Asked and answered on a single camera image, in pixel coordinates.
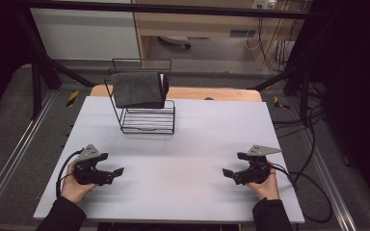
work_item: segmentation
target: black cable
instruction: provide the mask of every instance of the black cable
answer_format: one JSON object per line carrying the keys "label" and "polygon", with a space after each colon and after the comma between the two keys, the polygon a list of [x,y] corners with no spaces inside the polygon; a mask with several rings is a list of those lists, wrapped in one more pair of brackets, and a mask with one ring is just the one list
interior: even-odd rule
{"label": "black cable", "polygon": [[264,60],[264,63],[266,64],[266,66],[273,70],[273,71],[278,71],[277,69],[275,69],[272,64],[270,63],[269,59],[267,58],[266,56],[266,53],[264,52],[264,48],[263,48],[263,44],[262,44],[262,39],[261,39],[261,30],[262,30],[262,27],[263,27],[263,18],[262,17],[259,17],[259,26],[258,26],[258,35],[259,35],[259,48],[260,48],[260,51],[262,52],[263,54],[263,60]]}
{"label": "black cable", "polygon": [[310,92],[309,93],[309,96],[311,96],[312,99],[314,99],[315,101],[318,101],[319,103],[321,103],[321,101],[323,101],[325,98],[326,98],[326,86],[323,85],[323,91],[320,91],[319,89],[317,89],[314,84],[312,84],[311,86],[309,86],[309,89],[310,90],[313,90],[313,92]]}
{"label": "black cable", "polygon": [[65,178],[66,177],[68,177],[68,176],[70,176],[70,175],[72,175],[73,173],[71,173],[71,174],[67,174],[66,176],[64,176],[64,177],[62,177],[62,179],[60,179],[61,181],[63,181],[63,180],[65,180]]}
{"label": "black cable", "polygon": [[304,130],[304,129],[306,129],[306,127],[305,127],[305,128],[297,129],[296,131],[293,131],[293,132],[290,132],[290,133],[284,134],[284,135],[279,136],[279,137],[277,137],[277,138],[278,138],[278,139],[285,138],[285,137],[287,137],[287,136],[290,136],[290,135],[293,135],[293,134],[295,134],[295,133],[298,133],[298,132],[300,132],[300,131],[302,131],[302,130]]}
{"label": "black cable", "polygon": [[63,178],[62,178],[62,174],[63,174],[63,171],[65,170],[66,165],[68,164],[68,162],[70,161],[70,159],[71,159],[73,156],[80,154],[83,150],[84,150],[84,149],[82,149],[82,150],[80,150],[80,151],[76,151],[76,152],[74,152],[73,154],[71,154],[69,157],[67,157],[67,159],[66,159],[65,163],[63,164],[62,169],[61,169],[61,170],[60,170],[60,172],[59,172],[58,180],[56,181],[56,197],[57,197],[57,198],[59,198],[60,193],[61,193],[61,189],[60,189],[60,187],[61,187],[62,180],[66,177],[66,176],[65,176],[65,177],[63,177]]}
{"label": "black cable", "polygon": [[[293,171],[293,172],[290,172],[290,174],[299,174],[299,173]],[[330,201],[329,197],[327,196],[327,193],[311,177],[309,177],[308,175],[306,175],[302,172],[300,173],[300,175],[303,176],[304,178],[306,178],[307,180],[309,180],[323,194],[323,196],[326,198],[327,202],[329,203],[329,214],[326,218],[324,218],[324,219],[312,218],[309,215],[307,215],[305,212],[303,212],[304,217],[308,218],[311,221],[318,222],[318,223],[326,223],[326,222],[330,221],[331,218],[332,218],[333,210],[332,210],[331,201]]]}
{"label": "black cable", "polygon": [[310,132],[311,132],[311,136],[312,136],[312,142],[311,142],[311,150],[310,150],[310,154],[308,155],[308,158],[307,160],[305,161],[305,164],[303,165],[302,169],[299,170],[299,173],[296,177],[296,179],[294,180],[295,183],[297,183],[297,180],[299,179],[299,177],[302,175],[303,171],[305,170],[305,168],[308,166],[308,164],[310,163],[313,155],[314,155],[314,149],[315,149],[315,135],[314,135],[314,128],[313,128],[313,123],[312,123],[312,114],[314,112],[315,109],[317,109],[318,107],[320,107],[320,105],[314,107],[313,109],[311,109],[311,112],[310,112],[310,116],[309,116],[309,128],[310,128]]}
{"label": "black cable", "polygon": [[[316,93],[320,96],[323,96],[323,94],[316,90]],[[312,143],[311,143],[311,150],[310,150],[310,154],[308,155],[308,158],[306,159],[304,165],[302,166],[302,168],[298,171],[298,172],[290,172],[290,174],[295,174],[296,177],[294,178],[294,180],[292,180],[292,186],[294,189],[297,188],[297,182],[299,180],[299,178],[302,176],[306,179],[308,179],[322,194],[323,196],[327,199],[327,202],[329,204],[329,214],[326,218],[323,218],[323,219],[317,219],[317,218],[312,218],[310,217],[309,215],[307,215],[306,213],[304,213],[304,217],[305,218],[308,218],[309,220],[312,220],[314,222],[319,222],[319,223],[325,223],[325,222],[328,222],[331,218],[332,218],[332,213],[333,213],[333,210],[332,210],[332,205],[331,205],[331,202],[330,202],[330,199],[328,198],[326,192],[313,180],[311,179],[309,176],[307,176],[306,174],[304,174],[304,170],[305,168],[308,166],[309,162],[311,161],[313,155],[314,155],[314,149],[315,149],[315,133],[314,133],[314,127],[313,125],[316,124],[319,120],[323,119],[324,118],[324,110],[319,110],[317,112],[315,112],[315,110],[317,110],[318,108],[321,107],[321,104],[313,107],[310,111],[310,114],[308,116],[306,116],[304,119],[297,119],[297,120],[289,120],[289,121],[274,121],[273,124],[274,126],[277,128],[284,128],[284,127],[289,127],[289,126],[295,126],[295,125],[299,125],[299,124],[303,124],[303,121],[304,120],[307,120],[309,124],[308,127],[305,127],[305,128],[301,128],[297,131],[294,131],[290,134],[287,134],[287,135],[284,135],[284,136],[288,136],[288,135],[291,135],[295,132],[298,132],[298,131],[301,131],[303,129],[306,129],[306,128],[309,128],[310,129],[310,132],[311,132],[311,136],[312,136]]]}
{"label": "black cable", "polygon": [[282,49],[281,49],[281,51],[279,53],[279,58],[278,58],[278,62],[277,62],[278,63],[278,71],[279,72],[281,72],[281,69],[279,67],[280,64],[282,64],[283,70],[286,68],[286,65],[287,65],[287,62],[288,62],[288,58],[290,57],[289,54],[286,54],[287,53],[287,47],[288,47],[287,44],[289,44],[289,43],[286,44],[286,41],[287,42],[290,42],[291,41],[291,38],[293,37],[294,28],[296,27],[296,24],[297,24],[298,21],[299,21],[298,19],[293,20],[293,22],[290,25],[290,30],[289,30],[289,32],[288,32],[288,34],[286,36],[286,40],[284,40],[282,42]]}
{"label": "black cable", "polygon": [[278,47],[280,46],[280,43],[281,43],[281,41],[278,41],[276,43],[275,53],[273,54],[277,63],[278,63]]}
{"label": "black cable", "polygon": [[290,181],[290,183],[293,185],[293,188],[296,189],[296,185],[295,183],[293,182],[293,179],[291,178],[290,174],[287,172],[286,168],[284,168],[283,166],[281,165],[278,165],[278,164],[274,164],[274,163],[271,163],[269,164],[269,167],[271,168],[274,168],[275,170],[278,170],[282,173],[284,173],[286,176],[287,176],[287,179]]}

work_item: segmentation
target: gray floor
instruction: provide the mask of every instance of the gray floor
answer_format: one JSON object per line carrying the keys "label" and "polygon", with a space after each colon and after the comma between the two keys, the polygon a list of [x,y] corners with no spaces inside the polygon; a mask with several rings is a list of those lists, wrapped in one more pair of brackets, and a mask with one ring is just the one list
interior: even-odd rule
{"label": "gray floor", "polygon": [[[192,38],[191,43],[192,48],[186,50],[157,38],[151,41],[151,59],[172,59],[172,86],[245,89],[275,74],[269,70],[258,71],[254,67],[250,51],[245,48],[242,39]],[[101,67],[91,70],[75,67],[76,72],[97,83],[101,83],[107,76],[107,71]],[[33,226],[39,224],[38,220],[32,218],[39,203],[37,197],[44,191],[85,96],[90,94],[90,89],[83,88],[66,77],[62,79],[65,82],[62,89],[55,92],[56,96],[45,119],[0,197],[0,230],[33,230]],[[279,97],[280,103],[291,107],[298,101],[298,97],[283,96],[283,84],[279,82],[261,92],[263,100],[268,103],[272,120],[296,119],[293,110],[274,106],[274,96]],[[79,95],[71,108],[66,107],[74,90],[80,90]],[[30,122],[32,97],[30,68],[21,68],[13,75],[0,104],[0,170]],[[318,102],[311,100],[310,104],[313,106]],[[294,126],[276,131],[278,136],[282,136],[299,128]],[[329,123],[321,120],[314,128],[317,149],[328,166],[357,230],[370,230],[368,187],[356,168],[344,165]],[[279,139],[289,171],[299,170],[308,156],[309,146],[304,136],[305,133],[298,132]],[[314,163],[308,166],[305,173],[321,184]],[[304,178],[299,181],[298,188],[297,194],[304,213],[312,218],[325,218],[329,207],[320,192]],[[94,225],[95,223],[86,223],[86,226]],[[334,215],[326,223],[307,219],[305,224],[299,225],[299,229],[341,230],[341,226]],[[254,230],[253,225],[245,224],[244,230]]]}

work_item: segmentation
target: wire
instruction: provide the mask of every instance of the wire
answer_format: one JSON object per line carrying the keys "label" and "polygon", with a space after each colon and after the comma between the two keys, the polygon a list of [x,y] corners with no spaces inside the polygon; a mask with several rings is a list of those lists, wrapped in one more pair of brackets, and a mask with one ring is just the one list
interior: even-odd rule
{"label": "wire", "polygon": [[249,44],[248,44],[248,34],[249,32],[251,31],[251,23],[253,21],[253,18],[251,17],[251,21],[249,22],[249,26],[248,26],[248,31],[246,32],[246,35],[245,35],[245,46],[248,50],[255,50],[257,47],[259,47],[260,43],[262,42],[261,40],[259,41],[259,43],[257,43],[256,46],[254,46],[254,48],[250,48],[249,47]]}
{"label": "wire", "polygon": [[[293,172],[290,172],[290,174],[299,174],[299,173],[293,171]],[[323,194],[323,196],[326,198],[326,200],[327,200],[327,202],[329,204],[329,214],[327,215],[326,218],[324,218],[324,219],[312,218],[309,215],[307,215],[305,212],[303,212],[304,217],[305,218],[308,218],[311,221],[318,222],[318,223],[326,223],[326,222],[330,221],[331,218],[332,218],[333,210],[332,210],[332,203],[331,203],[329,197],[327,196],[326,192],[317,184],[317,182],[315,182],[308,175],[306,175],[306,174],[304,174],[302,172],[300,173],[300,175],[303,176],[304,178],[306,178],[307,180],[309,180]]]}
{"label": "wire", "polygon": [[287,65],[288,58],[290,57],[290,52],[288,52],[287,50],[290,47],[290,43],[293,42],[292,37],[293,37],[294,28],[296,27],[299,21],[300,21],[299,19],[293,20],[293,22],[290,25],[290,30],[286,34],[284,40],[280,40],[277,42],[275,52],[274,52],[274,58],[277,63],[278,72],[281,72],[282,70],[284,70],[285,66]]}
{"label": "wire", "polygon": [[305,0],[305,1],[304,1],[304,5],[302,6],[301,11],[304,11],[305,7],[307,6],[307,2],[308,2],[308,0]]}
{"label": "wire", "polygon": [[286,168],[284,168],[281,165],[274,164],[274,163],[269,164],[269,167],[274,168],[275,170],[278,170],[278,171],[284,173],[287,176],[287,179],[293,185],[293,188],[296,189],[296,184],[293,182],[293,180],[292,180],[290,174],[287,172]]}
{"label": "wire", "polygon": [[264,60],[264,63],[266,64],[266,66],[273,70],[273,71],[277,71],[277,69],[275,69],[270,60],[267,58],[267,55],[266,55],[266,52],[264,51],[264,48],[263,48],[263,44],[262,44],[262,38],[261,38],[261,30],[262,30],[262,27],[263,27],[263,18],[262,17],[259,17],[259,26],[258,26],[258,35],[259,35],[259,47],[260,47],[260,51],[262,52],[263,54],[263,60]]}
{"label": "wire", "polygon": [[[309,89],[309,90],[314,90],[314,95],[317,96],[318,99],[323,100],[324,94],[320,90],[318,90],[317,88],[315,88],[315,86],[312,86],[312,89]],[[304,177],[307,180],[309,180],[323,194],[323,196],[326,198],[326,200],[327,200],[327,202],[329,204],[329,214],[328,214],[328,216],[326,218],[319,219],[319,218],[312,218],[311,216],[307,215],[305,212],[303,212],[303,214],[304,214],[304,217],[305,218],[308,218],[309,220],[312,220],[314,222],[319,222],[319,223],[325,223],[325,222],[330,221],[330,219],[332,218],[333,210],[332,210],[331,201],[330,201],[329,197],[327,196],[326,192],[322,189],[322,187],[320,187],[308,175],[304,174],[304,170],[307,168],[308,164],[310,163],[310,161],[311,161],[311,159],[312,159],[312,157],[314,155],[314,150],[315,150],[315,142],[316,142],[316,139],[315,139],[315,132],[314,132],[314,127],[313,126],[318,121],[320,121],[321,119],[323,119],[325,117],[325,111],[324,111],[324,109],[319,110],[320,108],[322,108],[322,104],[321,103],[318,104],[317,106],[313,107],[311,109],[309,115],[307,115],[304,118],[296,119],[296,120],[286,120],[286,121],[273,121],[273,124],[275,126],[275,129],[280,129],[280,128],[286,128],[286,127],[291,127],[291,126],[296,126],[296,125],[303,125],[303,122],[304,121],[307,121],[308,127],[298,129],[296,131],[293,131],[293,132],[291,132],[289,134],[283,135],[283,136],[278,137],[278,138],[286,137],[288,135],[291,135],[291,134],[294,134],[296,132],[302,131],[303,129],[309,128],[310,129],[311,136],[312,136],[310,154],[308,155],[307,159],[305,160],[304,165],[300,168],[299,171],[297,171],[297,172],[290,172],[290,173],[288,173],[285,169],[281,169],[280,171],[283,172],[284,174],[288,175],[288,177],[291,177],[290,176],[291,174],[295,174],[296,175],[294,177],[294,179],[292,177],[289,178],[289,180],[290,179],[293,179],[293,180],[290,180],[290,181],[292,182],[292,186],[295,189],[295,191],[297,190],[298,180],[300,179],[300,177]]]}
{"label": "wire", "polygon": [[62,178],[62,174],[63,174],[63,171],[65,170],[65,167],[67,165],[67,163],[70,161],[70,159],[75,156],[75,155],[78,155],[80,154],[84,149],[80,150],[80,151],[76,151],[74,152],[73,154],[71,154],[69,157],[67,157],[66,161],[63,163],[62,165],[62,169],[60,170],[59,172],[59,176],[58,176],[58,180],[56,181],[56,197],[59,198],[60,196],[60,193],[61,193],[61,183],[62,183],[62,180],[65,179],[68,175],[66,175],[65,177]]}

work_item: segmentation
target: wire rack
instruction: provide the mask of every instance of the wire rack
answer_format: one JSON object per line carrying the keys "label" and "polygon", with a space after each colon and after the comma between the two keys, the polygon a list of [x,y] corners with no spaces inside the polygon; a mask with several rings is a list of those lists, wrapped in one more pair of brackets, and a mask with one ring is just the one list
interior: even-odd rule
{"label": "wire rack", "polygon": [[[110,68],[110,76],[114,73],[150,71],[169,74],[171,72],[171,61],[145,61],[138,59],[118,60],[113,59],[114,68]],[[109,94],[114,112],[116,113],[119,127],[124,134],[167,134],[175,132],[175,103],[166,100],[163,109],[137,109],[117,108],[114,101],[114,89],[111,79],[105,79],[107,92]]]}

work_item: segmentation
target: person's right hand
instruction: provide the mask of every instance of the person's right hand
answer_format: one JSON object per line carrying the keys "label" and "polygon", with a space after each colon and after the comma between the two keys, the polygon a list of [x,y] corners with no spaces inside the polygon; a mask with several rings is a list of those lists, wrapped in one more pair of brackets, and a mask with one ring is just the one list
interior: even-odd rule
{"label": "person's right hand", "polygon": [[268,200],[280,199],[280,195],[278,194],[278,180],[276,179],[276,170],[272,167],[270,168],[269,176],[263,183],[256,184],[250,182],[246,185],[257,193],[260,200],[265,197]]}
{"label": "person's right hand", "polygon": [[73,177],[73,170],[76,162],[72,162],[67,166],[67,177],[63,183],[61,196],[73,203],[77,203],[84,198],[84,196],[93,190],[97,185],[80,185]]}

